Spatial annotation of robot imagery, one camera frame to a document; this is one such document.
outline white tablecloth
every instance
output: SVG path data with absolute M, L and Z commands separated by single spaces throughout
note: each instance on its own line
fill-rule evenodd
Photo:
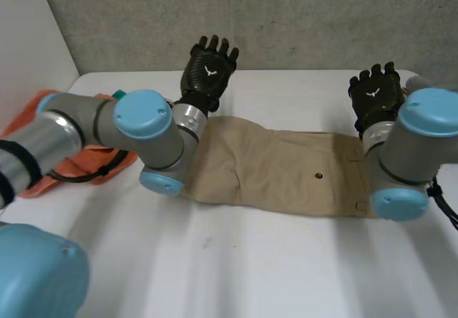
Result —
M 218 114 L 267 128 L 355 134 L 357 71 L 237 71 Z M 400 71 L 402 81 L 414 75 Z M 71 92 L 154 89 L 180 96 L 181 72 L 93 73 Z M 458 234 L 434 203 L 415 222 L 308 218 L 166 198 L 138 160 L 101 186 L 64 184 L 17 200 L 7 222 L 80 243 L 92 264 L 78 318 L 458 316 Z M 452 166 L 439 180 L 458 208 Z

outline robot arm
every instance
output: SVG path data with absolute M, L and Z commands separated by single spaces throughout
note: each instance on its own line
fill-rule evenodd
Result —
M 0 140 L 0 208 L 32 187 L 63 159 L 95 144 L 134 150 L 145 164 L 140 182 L 175 195 L 187 177 L 207 122 L 235 71 L 238 49 L 227 56 L 218 37 L 202 37 L 171 108 L 153 90 L 120 101 L 72 94 L 46 97 L 35 120 Z M 0 317 L 74 318 L 89 286 L 89 260 L 77 244 L 30 225 L 0 223 Z
M 177 195 L 194 152 L 235 71 L 238 49 L 202 37 L 191 49 L 181 79 L 182 98 L 171 108 L 153 90 L 138 90 L 120 101 L 60 93 L 40 102 L 36 119 L 0 140 L 0 208 L 31 188 L 85 145 L 136 151 L 145 164 L 140 182 L 158 193 Z
M 406 102 L 393 63 L 352 78 L 349 94 L 363 140 L 371 206 L 382 218 L 405 221 L 428 206 L 427 184 L 439 167 L 458 161 L 458 94 L 422 89 Z

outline white logo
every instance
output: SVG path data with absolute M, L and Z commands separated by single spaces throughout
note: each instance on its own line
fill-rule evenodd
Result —
M 375 90 L 375 92 L 366 92 L 366 95 L 375 97 L 375 95 L 377 95 L 377 92 L 379 92 L 379 91 L 380 91 L 380 88 L 377 88 L 377 90 Z
M 204 66 L 204 68 L 205 68 L 205 71 L 207 71 L 207 76 L 212 76 L 212 75 L 214 75 L 214 74 L 217 74 L 216 71 L 209 71 L 208 68 L 207 68 L 206 66 Z

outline khaki pants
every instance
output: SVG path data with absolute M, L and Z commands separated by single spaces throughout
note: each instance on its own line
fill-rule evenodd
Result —
M 375 216 L 358 138 L 211 117 L 182 194 L 307 216 Z

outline orange towel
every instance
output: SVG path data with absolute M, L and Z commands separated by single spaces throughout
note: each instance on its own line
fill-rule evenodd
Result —
M 15 130 L 31 123 L 35 118 L 35 111 L 40 101 L 47 95 L 57 92 L 56 90 L 42 90 L 38 92 L 35 97 L 27 103 L 24 110 L 19 114 L 13 122 L 5 129 L 5 132 L 1 137 L 13 133 Z M 113 97 L 108 95 L 99 94 L 96 97 L 104 98 L 106 100 L 113 100 Z M 114 148 L 105 148 L 103 146 L 88 145 L 83 151 L 78 153 L 76 156 L 70 159 L 64 160 L 60 163 L 55 171 L 63 176 L 82 176 L 89 175 L 97 171 L 101 166 L 108 164 L 113 159 L 119 150 Z M 102 184 L 108 181 L 110 178 L 115 177 L 118 173 L 123 171 L 127 166 L 131 165 L 137 160 L 136 152 L 129 152 L 127 157 L 119 164 L 115 169 L 111 170 L 108 175 L 100 176 L 91 181 L 92 184 Z M 23 191 L 19 194 L 22 198 L 35 198 L 40 196 L 42 193 L 46 193 L 50 189 L 59 185 L 61 182 L 54 180 L 49 176 L 44 176 L 36 185 L 32 188 Z

